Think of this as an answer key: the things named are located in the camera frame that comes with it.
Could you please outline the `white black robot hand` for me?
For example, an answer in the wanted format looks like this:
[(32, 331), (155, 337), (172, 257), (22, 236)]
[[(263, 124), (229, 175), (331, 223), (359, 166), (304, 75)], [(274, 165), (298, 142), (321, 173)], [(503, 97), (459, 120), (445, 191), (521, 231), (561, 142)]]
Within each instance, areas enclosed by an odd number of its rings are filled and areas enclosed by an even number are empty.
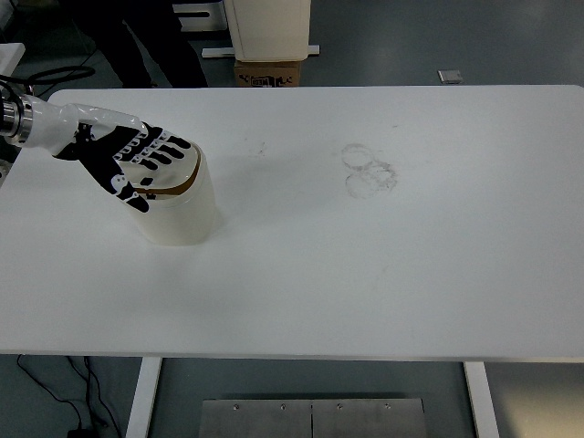
[(138, 117), (80, 104), (57, 106), (25, 95), (31, 121), (21, 130), (25, 148), (41, 148), (62, 161), (77, 161), (109, 194), (145, 214), (149, 198), (139, 193), (185, 163), (190, 142)]

